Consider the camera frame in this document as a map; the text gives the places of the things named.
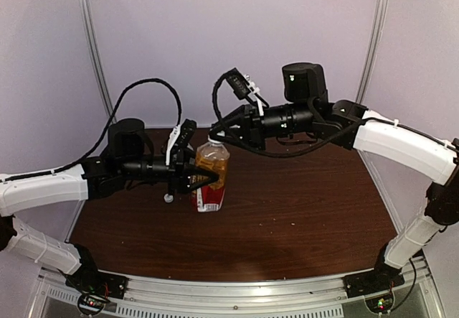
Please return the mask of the amber tea bottle red label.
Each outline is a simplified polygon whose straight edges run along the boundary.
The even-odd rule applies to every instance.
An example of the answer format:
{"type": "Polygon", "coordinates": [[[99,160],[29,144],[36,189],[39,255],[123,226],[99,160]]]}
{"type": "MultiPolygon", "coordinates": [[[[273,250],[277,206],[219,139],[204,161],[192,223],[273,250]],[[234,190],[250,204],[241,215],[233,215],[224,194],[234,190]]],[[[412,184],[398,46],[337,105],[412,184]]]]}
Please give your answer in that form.
{"type": "Polygon", "coordinates": [[[195,164],[204,170],[192,177],[199,188],[191,193],[191,203],[197,212],[217,212],[224,200],[230,152],[221,141],[208,138],[197,148],[195,164]]]}

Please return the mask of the white tea bottle cap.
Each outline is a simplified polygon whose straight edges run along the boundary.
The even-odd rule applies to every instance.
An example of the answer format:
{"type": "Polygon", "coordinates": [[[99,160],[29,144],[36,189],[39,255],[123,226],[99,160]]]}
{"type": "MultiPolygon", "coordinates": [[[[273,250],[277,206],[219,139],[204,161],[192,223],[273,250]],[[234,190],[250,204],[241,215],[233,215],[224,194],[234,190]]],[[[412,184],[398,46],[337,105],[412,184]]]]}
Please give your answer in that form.
{"type": "Polygon", "coordinates": [[[214,140],[214,139],[211,139],[211,138],[208,138],[208,141],[209,141],[211,144],[222,144],[221,141],[214,140]]]}

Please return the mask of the white water bottle cap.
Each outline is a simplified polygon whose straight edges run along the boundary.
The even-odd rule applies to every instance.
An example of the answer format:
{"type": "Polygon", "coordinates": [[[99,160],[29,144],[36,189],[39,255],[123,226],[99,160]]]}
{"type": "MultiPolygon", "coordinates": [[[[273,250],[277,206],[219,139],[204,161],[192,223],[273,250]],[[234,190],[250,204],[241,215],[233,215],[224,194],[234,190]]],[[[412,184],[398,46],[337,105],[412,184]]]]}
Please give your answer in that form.
{"type": "Polygon", "coordinates": [[[164,195],[164,202],[165,203],[172,203],[174,201],[174,196],[173,195],[169,195],[169,194],[165,194],[164,195]]]}

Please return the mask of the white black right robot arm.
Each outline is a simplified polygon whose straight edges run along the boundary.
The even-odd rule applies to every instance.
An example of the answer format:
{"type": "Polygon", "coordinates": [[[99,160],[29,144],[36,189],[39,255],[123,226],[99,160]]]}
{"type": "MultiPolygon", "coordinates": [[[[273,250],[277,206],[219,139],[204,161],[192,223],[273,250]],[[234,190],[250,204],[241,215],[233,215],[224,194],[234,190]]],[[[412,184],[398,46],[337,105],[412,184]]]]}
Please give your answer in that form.
{"type": "Polygon", "coordinates": [[[365,275],[380,291],[432,238],[458,222],[458,142],[444,141],[391,120],[366,106],[328,99],[323,68],[297,62],[282,69],[286,104],[269,106],[256,84],[237,69],[222,74],[214,84],[212,102],[227,83],[242,105],[227,116],[215,111],[209,135],[216,140],[266,156],[269,138],[310,134],[313,143],[298,156],[327,144],[376,154],[430,178],[426,206],[379,252],[374,268],[365,275]]]}

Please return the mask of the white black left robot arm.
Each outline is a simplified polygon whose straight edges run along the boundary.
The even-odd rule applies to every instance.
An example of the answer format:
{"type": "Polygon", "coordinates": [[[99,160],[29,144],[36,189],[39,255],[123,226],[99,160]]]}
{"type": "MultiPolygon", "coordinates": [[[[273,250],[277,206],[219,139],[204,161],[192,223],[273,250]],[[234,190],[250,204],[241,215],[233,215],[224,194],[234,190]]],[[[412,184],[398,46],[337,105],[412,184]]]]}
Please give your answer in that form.
{"type": "Polygon", "coordinates": [[[216,182],[219,175],[195,164],[189,141],[196,130],[185,120],[170,133],[167,152],[154,153],[145,124],[126,118],[109,126],[108,144],[100,156],[78,160],[64,169],[1,176],[1,249],[54,267],[88,292],[103,286],[103,276],[81,246],[41,233],[15,217],[33,207],[110,197],[128,182],[165,183],[167,194],[184,194],[216,182]]]}

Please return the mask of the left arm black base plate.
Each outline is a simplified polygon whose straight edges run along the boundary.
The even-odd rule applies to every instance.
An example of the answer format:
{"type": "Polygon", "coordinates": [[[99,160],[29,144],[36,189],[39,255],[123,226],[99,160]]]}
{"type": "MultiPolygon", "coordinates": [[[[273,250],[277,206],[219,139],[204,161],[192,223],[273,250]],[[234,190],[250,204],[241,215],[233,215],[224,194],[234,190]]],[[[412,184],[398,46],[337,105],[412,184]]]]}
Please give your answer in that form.
{"type": "Polygon", "coordinates": [[[83,268],[72,275],[62,275],[67,286],[81,294],[92,294],[104,299],[123,299],[128,284],[128,278],[125,276],[83,268]]]}

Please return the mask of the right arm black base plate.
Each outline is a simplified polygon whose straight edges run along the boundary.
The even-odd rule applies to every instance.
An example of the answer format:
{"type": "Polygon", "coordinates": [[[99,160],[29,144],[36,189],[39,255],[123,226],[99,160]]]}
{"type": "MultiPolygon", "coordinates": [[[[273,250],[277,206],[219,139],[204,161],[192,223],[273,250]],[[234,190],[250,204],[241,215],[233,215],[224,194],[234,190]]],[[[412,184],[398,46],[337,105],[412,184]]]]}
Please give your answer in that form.
{"type": "Polygon", "coordinates": [[[388,275],[378,271],[370,270],[361,273],[354,273],[343,277],[343,283],[347,297],[368,296],[379,292],[386,292],[394,286],[401,286],[405,283],[401,274],[388,275]]]}

